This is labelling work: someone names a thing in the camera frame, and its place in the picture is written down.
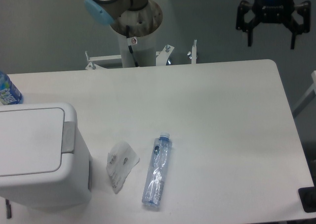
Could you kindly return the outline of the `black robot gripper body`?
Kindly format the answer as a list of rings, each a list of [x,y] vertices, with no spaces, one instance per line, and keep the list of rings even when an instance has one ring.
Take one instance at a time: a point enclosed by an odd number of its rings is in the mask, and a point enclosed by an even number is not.
[[[294,0],[254,0],[254,24],[293,24]]]

